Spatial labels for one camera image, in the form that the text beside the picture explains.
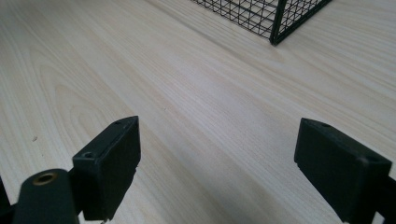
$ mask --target wooden table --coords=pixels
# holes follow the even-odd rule
[[[274,48],[189,0],[2,0],[8,197],[138,115],[142,161],[111,223],[341,223],[293,161],[300,119],[396,161],[395,11],[334,0]]]

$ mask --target wire grid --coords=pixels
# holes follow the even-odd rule
[[[284,32],[320,2],[320,0],[287,0],[279,32]]]
[[[249,31],[270,37],[278,0],[192,0]]]

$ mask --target black object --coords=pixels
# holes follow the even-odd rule
[[[277,45],[332,0],[191,0]]]
[[[117,120],[73,157],[70,172],[52,169],[26,179],[18,203],[0,208],[0,223],[78,223],[81,211],[87,220],[112,219],[139,162],[138,117]]]
[[[294,160],[344,222],[371,223],[378,211],[396,223],[391,161],[336,130],[302,119]]]

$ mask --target tabletop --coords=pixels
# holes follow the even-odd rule
[[[111,223],[341,223],[293,161],[300,119],[396,161],[395,11],[333,0],[273,47],[189,0],[1,0],[8,197],[139,116],[142,161]]]

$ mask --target metal mesh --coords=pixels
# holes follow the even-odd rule
[[[277,44],[331,0],[191,0]]]

